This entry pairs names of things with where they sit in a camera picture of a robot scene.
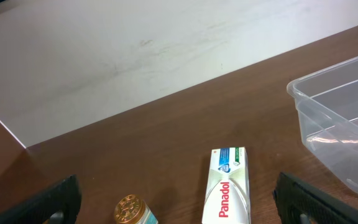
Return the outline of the white Panadol box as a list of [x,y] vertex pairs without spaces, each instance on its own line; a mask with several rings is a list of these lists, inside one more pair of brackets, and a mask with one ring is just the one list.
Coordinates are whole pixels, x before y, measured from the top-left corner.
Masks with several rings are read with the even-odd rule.
[[248,158],[244,147],[211,151],[202,223],[251,223]]

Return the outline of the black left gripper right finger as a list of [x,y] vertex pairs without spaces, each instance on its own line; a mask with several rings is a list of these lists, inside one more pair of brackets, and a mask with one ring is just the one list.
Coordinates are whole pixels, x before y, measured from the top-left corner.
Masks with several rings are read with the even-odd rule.
[[358,224],[358,210],[301,179],[281,172],[273,191],[282,223]]

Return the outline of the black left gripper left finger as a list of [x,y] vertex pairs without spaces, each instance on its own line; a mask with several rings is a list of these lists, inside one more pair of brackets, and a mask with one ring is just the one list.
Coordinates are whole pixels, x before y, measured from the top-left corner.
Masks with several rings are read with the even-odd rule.
[[81,199],[78,179],[76,175],[71,175],[1,212],[0,224],[75,223]]

